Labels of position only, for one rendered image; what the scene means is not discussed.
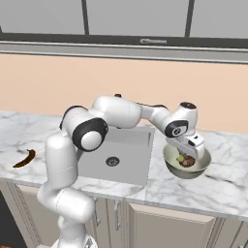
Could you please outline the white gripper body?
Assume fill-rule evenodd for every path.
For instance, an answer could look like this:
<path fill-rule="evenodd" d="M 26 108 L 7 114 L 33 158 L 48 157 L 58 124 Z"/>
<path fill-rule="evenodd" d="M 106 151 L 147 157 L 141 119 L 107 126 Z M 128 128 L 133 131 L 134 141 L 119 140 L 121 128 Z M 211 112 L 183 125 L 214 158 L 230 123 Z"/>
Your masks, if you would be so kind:
<path fill-rule="evenodd" d="M 167 143 L 176 147 L 182 153 L 190 155 L 195 159 L 201 159 L 204 154 L 204 139 L 170 139 L 166 138 Z"/>

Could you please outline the pale green bowl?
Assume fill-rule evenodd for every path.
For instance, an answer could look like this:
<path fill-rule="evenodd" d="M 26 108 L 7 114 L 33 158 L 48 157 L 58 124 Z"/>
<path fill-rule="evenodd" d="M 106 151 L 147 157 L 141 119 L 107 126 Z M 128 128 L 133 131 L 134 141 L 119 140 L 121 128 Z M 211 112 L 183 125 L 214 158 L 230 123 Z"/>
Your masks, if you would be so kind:
<path fill-rule="evenodd" d="M 191 167 L 182 167 L 176 158 L 179 156 L 178 150 L 167 144 L 163 150 L 163 157 L 169 171 L 182 179 L 193 179 L 200 176 L 210 165 L 211 156 L 207 149 L 204 150 L 203 157 L 195 162 Z"/>

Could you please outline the grey sink basin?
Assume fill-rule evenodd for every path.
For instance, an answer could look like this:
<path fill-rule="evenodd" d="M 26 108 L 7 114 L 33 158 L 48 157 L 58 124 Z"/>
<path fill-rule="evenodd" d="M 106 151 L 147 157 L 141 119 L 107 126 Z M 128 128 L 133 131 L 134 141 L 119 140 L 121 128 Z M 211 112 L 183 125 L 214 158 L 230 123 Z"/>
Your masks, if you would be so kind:
<path fill-rule="evenodd" d="M 79 152 L 78 175 L 145 186 L 154 133 L 151 127 L 110 127 L 97 150 Z"/>

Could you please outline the reddish brown vegetable piece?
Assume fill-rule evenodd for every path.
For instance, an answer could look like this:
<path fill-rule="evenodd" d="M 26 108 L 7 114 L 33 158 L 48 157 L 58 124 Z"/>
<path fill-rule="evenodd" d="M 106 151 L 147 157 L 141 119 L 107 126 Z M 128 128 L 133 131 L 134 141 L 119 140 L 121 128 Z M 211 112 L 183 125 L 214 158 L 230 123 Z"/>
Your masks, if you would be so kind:
<path fill-rule="evenodd" d="M 191 156 L 186 156 L 182 162 L 180 162 L 180 165 L 184 168 L 192 167 L 196 163 L 196 159 Z"/>

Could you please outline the beige cupboard door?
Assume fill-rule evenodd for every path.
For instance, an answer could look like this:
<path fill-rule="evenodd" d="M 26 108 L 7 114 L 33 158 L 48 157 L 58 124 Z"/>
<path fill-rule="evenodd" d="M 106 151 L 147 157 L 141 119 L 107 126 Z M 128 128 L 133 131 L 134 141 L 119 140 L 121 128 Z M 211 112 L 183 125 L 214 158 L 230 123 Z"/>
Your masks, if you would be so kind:
<path fill-rule="evenodd" d="M 125 244 L 125 204 L 120 201 L 119 231 L 114 228 L 114 201 L 104 198 L 97 200 L 97 214 L 101 223 L 95 226 L 95 216 L 86 223 L 86 229 L 97 242 L 98 248 L 126 248 Z"/>
<path fill-rule="evenodd" d="M 248 242 L 248 222 L 243 222 L 234 238 L 231 248 L 244 248 L 247 247 Z"/>
<path fill-rule="evenodd" d="M 39 203 L 37 200 L 38 188 L 17 185 L 17 189 L 24 199 L 28 215 L 31 217 L 41 243 L 45 246 L 52 246 L 59 237 L 58 215 Z"/>
<path fill-rule="evenodd" d="M 206 248 L 215 218 L 128 204 L 128 248 Z"/>

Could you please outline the dark brown banana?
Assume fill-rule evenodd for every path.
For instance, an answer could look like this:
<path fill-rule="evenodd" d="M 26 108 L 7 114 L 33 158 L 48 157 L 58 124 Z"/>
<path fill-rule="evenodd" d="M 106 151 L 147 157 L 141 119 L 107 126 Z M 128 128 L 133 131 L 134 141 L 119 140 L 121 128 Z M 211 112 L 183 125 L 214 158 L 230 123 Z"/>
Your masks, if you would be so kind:
<path fill-rule="evenodd" d="M 15 164 L 13 166 L 13 168 L 15 168 L 15 169 L 22 168 L 22 167 L 26 166 L 27 164 L 29 164 L 35 158 L 36 151 L 34 149 L 27 149 L 27 151 L 28 151 L 28 156 L 25 159 L 23 159 L 22 161 Z"/>

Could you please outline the window with dark frame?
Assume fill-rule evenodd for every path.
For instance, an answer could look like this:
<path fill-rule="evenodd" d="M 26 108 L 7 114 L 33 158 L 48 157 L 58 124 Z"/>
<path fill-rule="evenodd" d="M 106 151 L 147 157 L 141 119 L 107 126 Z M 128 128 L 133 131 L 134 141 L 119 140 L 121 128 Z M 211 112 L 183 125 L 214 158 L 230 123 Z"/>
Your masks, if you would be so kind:
<path fill-rule="evenodd" d="M 0 53 L 248 64 L 248 0 L 0 0 Z"/>

